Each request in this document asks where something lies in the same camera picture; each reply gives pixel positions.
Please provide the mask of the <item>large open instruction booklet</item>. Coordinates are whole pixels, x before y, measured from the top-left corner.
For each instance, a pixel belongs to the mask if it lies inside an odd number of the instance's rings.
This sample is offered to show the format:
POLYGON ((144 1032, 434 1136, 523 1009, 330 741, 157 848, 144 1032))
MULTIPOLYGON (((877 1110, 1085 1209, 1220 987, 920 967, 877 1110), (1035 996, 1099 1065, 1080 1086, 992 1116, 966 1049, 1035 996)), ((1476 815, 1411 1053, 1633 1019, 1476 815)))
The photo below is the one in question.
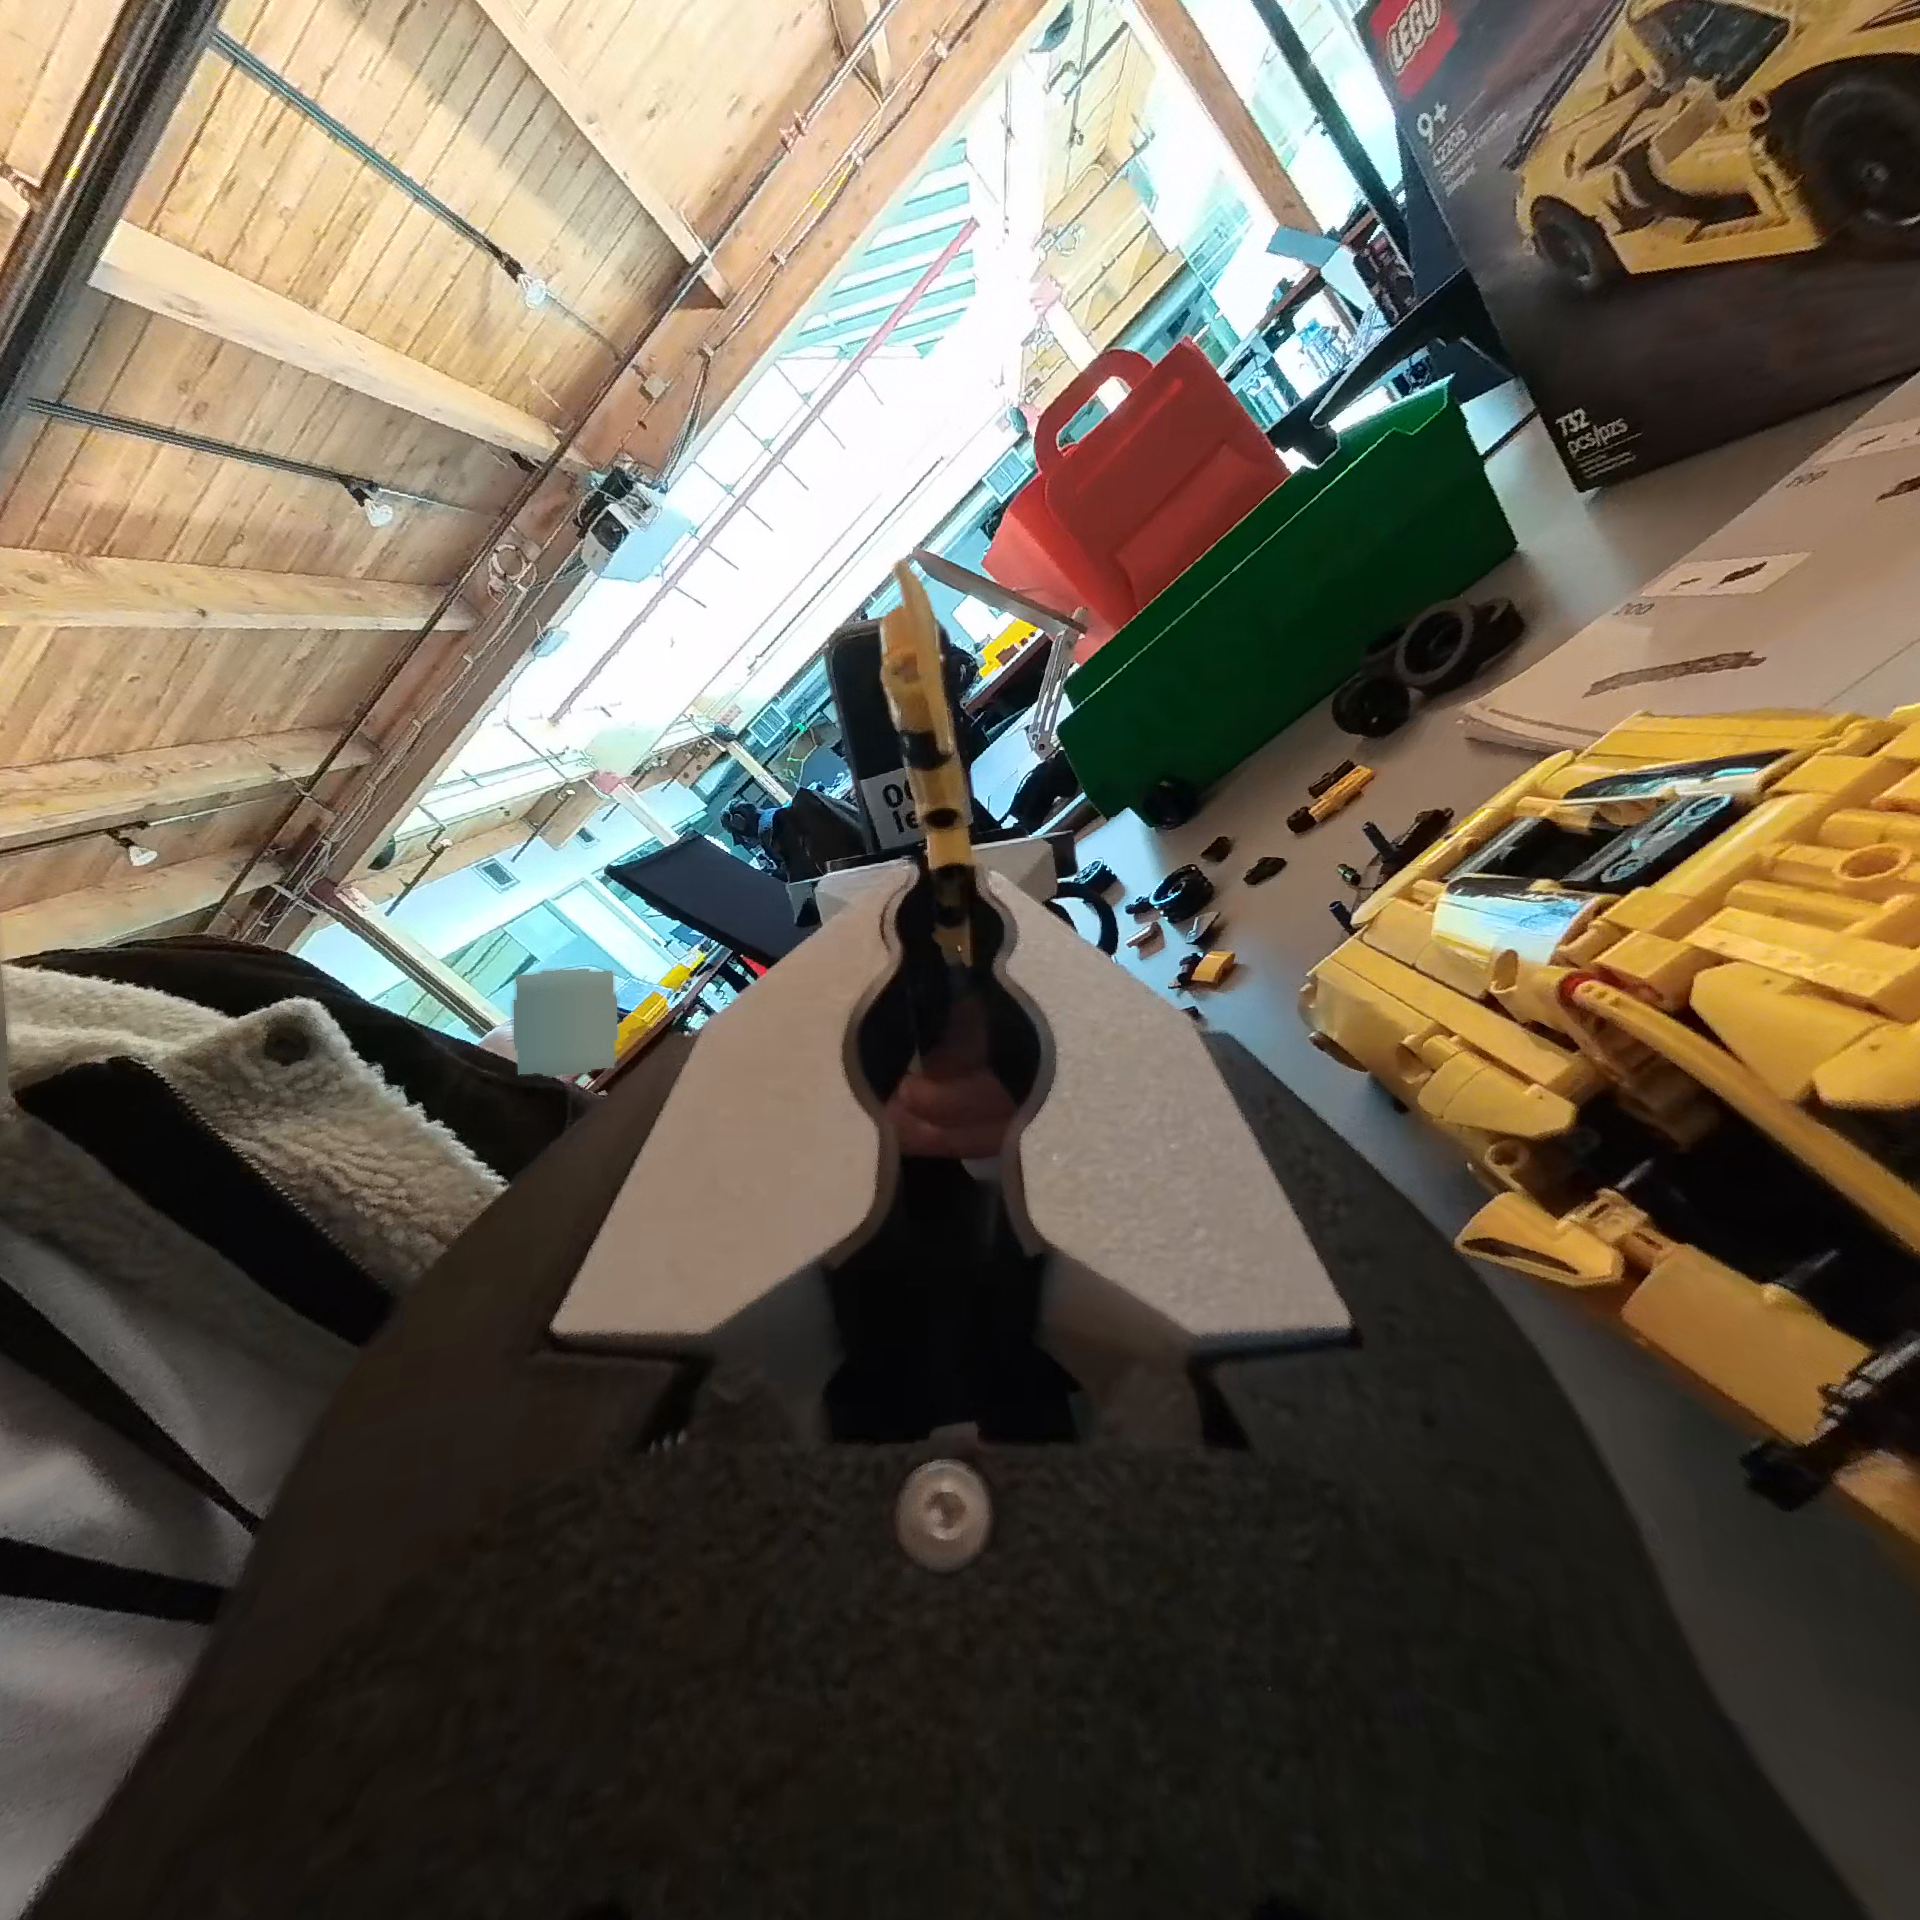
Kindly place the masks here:
POLYGON ((1461 726, 1587 749, 1637 712, 1890 712, 1917 699, 1917 381, 1811 453, 1693 553, 1461 726))

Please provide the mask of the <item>green plastic bin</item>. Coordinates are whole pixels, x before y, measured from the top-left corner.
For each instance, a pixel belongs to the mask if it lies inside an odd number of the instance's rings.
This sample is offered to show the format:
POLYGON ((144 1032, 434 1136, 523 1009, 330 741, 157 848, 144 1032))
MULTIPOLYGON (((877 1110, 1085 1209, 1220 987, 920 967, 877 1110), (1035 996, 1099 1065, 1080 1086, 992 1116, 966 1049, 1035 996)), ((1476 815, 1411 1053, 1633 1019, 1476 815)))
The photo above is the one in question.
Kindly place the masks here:
POLYGON ((1165 780, 1209 789, 1515 548, 1448 379, 1357 420, 1069 672, 1081 792, 1113 817, 1165 780))

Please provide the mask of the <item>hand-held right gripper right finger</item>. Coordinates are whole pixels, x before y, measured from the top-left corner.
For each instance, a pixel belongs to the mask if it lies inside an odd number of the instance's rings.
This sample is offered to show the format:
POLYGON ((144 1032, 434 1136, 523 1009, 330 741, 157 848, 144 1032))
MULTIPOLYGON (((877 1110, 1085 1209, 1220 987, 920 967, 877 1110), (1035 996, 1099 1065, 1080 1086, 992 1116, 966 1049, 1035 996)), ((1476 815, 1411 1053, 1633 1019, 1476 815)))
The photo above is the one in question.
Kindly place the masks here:
POLYGON ((1346 1351, 1354 1311, 1202 1027, 1008 879, 985 899, 994 982, 1040 1045, 1003 1153, 1035 1341, 1084 1436, 1197 1444, 1225 1367, 1346 1351))

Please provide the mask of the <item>yellow and black brick strip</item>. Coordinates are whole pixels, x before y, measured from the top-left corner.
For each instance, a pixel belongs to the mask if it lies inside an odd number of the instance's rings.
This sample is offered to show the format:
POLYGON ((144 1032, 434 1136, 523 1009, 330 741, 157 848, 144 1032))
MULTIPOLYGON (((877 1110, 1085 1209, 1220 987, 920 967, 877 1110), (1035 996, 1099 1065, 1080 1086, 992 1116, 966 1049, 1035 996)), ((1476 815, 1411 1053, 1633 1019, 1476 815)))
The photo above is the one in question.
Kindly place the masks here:
POLYGON ((920 878, 896 933, 914 1065, 924 1067, 948 1039, 955 1005, 977 975, 973 803, 939 621, 910 561, 899 561, 894 577, 900 606, 880 621, 880 686, 922 830, 920 878))

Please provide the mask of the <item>black fabric chair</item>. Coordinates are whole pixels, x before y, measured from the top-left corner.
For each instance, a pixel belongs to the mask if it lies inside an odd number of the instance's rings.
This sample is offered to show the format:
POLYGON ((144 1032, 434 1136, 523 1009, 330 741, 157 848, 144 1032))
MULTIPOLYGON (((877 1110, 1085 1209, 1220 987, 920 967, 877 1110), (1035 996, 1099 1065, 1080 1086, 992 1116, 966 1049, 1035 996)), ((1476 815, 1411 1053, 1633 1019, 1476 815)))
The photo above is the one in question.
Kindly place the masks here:
POLYGON ((766 969, 820 928, 806 881, 794 895, 787 879, 706 837, 681 837, 653 853, 612 861, 603 879, 667 920, 766 969))

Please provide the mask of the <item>ceiling mounted device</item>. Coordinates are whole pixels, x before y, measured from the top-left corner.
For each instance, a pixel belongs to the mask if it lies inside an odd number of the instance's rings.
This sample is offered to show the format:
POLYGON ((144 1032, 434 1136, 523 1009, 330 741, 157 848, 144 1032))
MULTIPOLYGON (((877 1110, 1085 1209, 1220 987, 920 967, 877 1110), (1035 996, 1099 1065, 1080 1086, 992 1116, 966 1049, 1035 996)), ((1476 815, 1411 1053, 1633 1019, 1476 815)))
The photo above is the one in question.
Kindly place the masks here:
POLYGON ((690 517, 626 461, 587 476, 573 526, 585 574, 622 585, 652 581, 694 536, 690 517))

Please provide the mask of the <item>grey desk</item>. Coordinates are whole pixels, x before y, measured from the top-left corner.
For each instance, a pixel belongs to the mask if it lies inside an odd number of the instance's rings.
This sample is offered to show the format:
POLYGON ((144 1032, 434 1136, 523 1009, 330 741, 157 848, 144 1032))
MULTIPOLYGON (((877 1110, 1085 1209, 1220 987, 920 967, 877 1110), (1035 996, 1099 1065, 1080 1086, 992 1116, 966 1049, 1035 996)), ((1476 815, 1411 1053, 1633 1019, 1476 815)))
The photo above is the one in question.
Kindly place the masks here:
MULTIPOLYGON (((1525 619, 1505 669, 1525 669, 1685 558, 1816 448, 1876 407, 1892 381, 1620 487, 1578 494, 1518 383, 1466 408, 1518 551, 1480 590, 1525 619)), ((1387 737, 1377 780, 1344 817, 1292 837, 1309 780, 1357 756, 1312 708, 1222 781, 1202 815, 1155 833, 1134 815, 1088 830, 1123 891, 1195 857, 1216 833, 1237 857, 1285 854, 1254 888, 1227 879, 1240 967, 1200 995, 1216 1030, 1248 1046, 1448 1238, 1483 1200, 1458 1152, 1397 1116, 1338 1065, 1299 1017, 1305 972, 1338 943, 1338 867, 1360 864, 1354 817, 1397 831, 1426 807, 1462 815, 1522 767, 1467 736, 1454 703, 1387 737)), ((1873 1916, 1916 1916, 1916 1574, 1827 1495, 1790 1517, 1741 1487, 1741 1436, 1660 1360, 1592 1311, 1497 1265, 1475 1278, 1569 1395, 1637 1523, 1692 1649, 1757 1761, 1873 1916)))

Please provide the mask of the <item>person's left hand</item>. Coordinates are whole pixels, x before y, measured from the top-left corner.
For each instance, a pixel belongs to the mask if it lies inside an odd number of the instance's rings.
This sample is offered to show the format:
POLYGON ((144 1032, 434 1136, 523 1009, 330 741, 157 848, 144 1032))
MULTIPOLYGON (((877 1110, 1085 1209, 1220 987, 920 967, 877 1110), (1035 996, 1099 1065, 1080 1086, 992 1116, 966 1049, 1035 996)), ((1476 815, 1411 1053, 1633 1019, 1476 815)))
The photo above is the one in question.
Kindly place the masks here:
POLYGON ((900 1152, 929 1161, 985 1161, 1001 1152, 1018 1104, 992 1067, 977 1008, 955 1013, 884 1099, 900 1152))

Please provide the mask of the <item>toy car set box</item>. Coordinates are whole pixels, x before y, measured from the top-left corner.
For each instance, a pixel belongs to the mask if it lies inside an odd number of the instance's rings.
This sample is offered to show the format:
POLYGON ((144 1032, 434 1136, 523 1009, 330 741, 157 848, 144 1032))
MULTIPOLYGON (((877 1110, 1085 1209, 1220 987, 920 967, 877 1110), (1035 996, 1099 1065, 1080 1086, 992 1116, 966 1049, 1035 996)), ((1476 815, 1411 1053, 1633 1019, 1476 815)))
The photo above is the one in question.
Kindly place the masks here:
POLYGON ((1381 1, 1356 32, 1578 487, 1916 371, 1916 1, 1381 1))

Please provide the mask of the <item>scattered small brick parts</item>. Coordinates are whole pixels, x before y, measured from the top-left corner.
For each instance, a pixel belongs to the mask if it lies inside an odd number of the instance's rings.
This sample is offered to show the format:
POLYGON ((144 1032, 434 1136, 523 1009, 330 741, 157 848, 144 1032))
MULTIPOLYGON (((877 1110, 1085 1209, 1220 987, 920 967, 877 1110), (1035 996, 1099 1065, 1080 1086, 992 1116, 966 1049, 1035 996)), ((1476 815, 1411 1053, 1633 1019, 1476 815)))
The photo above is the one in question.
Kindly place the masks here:
POLYGON ((1458 808, 1403 797, 1377 751, 1272 783, 1232 775, 1177 831, 1128 815, 1102 859, 1121 879, 1121 957, 1188 1017, 1240 985, 1290 998, 1360 907, 1436 848, 1458 808))

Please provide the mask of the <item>red lego storage box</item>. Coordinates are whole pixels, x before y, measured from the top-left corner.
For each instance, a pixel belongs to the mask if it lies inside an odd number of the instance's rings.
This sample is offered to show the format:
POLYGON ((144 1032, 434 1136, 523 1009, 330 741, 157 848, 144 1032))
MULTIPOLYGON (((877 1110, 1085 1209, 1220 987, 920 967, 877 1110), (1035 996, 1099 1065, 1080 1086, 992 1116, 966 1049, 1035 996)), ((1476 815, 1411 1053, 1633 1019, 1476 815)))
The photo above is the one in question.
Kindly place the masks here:
POLYGON ((1005 505, 985 568, 1081 616, 1085 663, 1285 487, 1290 465, 1204 351, 1112 347, 1048 407, 1037 472, 1005 505))

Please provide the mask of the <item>yellow toy brick car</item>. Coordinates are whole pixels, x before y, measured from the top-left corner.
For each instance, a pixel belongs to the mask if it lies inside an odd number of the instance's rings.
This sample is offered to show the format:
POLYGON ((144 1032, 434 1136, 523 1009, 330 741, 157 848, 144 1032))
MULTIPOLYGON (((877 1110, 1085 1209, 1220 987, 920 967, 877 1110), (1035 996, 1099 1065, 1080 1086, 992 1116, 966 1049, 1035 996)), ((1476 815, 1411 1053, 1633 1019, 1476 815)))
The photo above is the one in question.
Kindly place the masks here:
POLYGON ((1307 1037, 1457 1145, 1466 1256, 1734 1413, 1747 1486, 1917 1543, 1916 708, 1634 712, 1341 911, 1307 1037))

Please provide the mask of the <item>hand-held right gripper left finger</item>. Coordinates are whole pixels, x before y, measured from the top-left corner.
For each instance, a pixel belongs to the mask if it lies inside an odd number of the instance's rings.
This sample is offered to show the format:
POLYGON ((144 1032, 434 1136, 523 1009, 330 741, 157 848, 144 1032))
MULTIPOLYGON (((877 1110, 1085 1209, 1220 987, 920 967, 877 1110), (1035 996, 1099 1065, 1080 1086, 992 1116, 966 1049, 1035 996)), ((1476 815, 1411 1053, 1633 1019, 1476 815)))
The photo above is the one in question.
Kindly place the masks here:
POLYGON ((857 1030, 899 972, 916 879, 848 876, 824 926, 705 1027, 552 1319, 560 1348, 749 1373, 795 1433, 827 1433, 842 1340, 825 1275, 899 1187, 857 1030))

